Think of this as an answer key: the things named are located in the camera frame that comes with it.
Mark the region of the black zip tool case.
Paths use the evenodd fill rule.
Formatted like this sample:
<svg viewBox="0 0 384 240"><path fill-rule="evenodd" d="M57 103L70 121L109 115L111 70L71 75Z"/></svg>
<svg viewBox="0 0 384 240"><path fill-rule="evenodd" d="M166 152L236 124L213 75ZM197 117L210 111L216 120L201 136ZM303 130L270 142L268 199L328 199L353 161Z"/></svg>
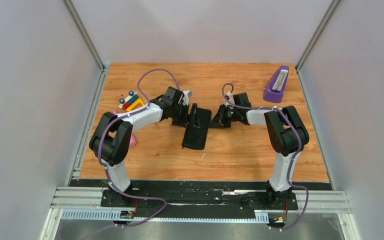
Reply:
<svg viewBox="0 0 384 240"><path fill-rule="evenodd" d="M212 111L198 107L197 115L199 117L200 128L190 127L189 115L187 116L187 124L181 144L183 148L192 150L203 150L205 148Z"/></svg>

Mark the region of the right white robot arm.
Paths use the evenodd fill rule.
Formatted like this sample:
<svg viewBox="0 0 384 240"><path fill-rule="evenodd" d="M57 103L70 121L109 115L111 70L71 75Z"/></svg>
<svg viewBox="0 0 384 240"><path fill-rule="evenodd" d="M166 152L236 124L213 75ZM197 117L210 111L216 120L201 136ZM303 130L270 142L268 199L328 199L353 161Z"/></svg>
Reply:
<svg viewBox="0 0 384 240"><path fill-rule="evenodd" d="M226 99L226 103L219 106L209 127L225 129L230 128L232 122L240 122L267 128L271 146L275 151L275 162L265 201L270 208L278 209L291 194L291 177L296 159L308 144L309 133L293 105L283 108L252 108L245 92L229 93Z"/></svg>

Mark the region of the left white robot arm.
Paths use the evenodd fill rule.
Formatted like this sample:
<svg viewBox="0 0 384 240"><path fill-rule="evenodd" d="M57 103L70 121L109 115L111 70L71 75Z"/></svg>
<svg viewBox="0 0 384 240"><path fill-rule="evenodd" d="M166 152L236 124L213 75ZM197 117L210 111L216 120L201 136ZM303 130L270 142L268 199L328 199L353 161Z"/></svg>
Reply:
<svg viewBox="0 0 384 240"><path fill-rule="evenodd" d="M106 112L89 141L89 148L94 152L99 163L104 167L109 187L115 190L114 200L120 206L129 206L133 193L128 188L128 177L124 159L134 132L166 119L172 125L185 129L182 147L203 150L205 148L212 112L189 103L189 90L181 91L169 87L165 94L151 99L145 106L136 110L113 114Z"/></svg>

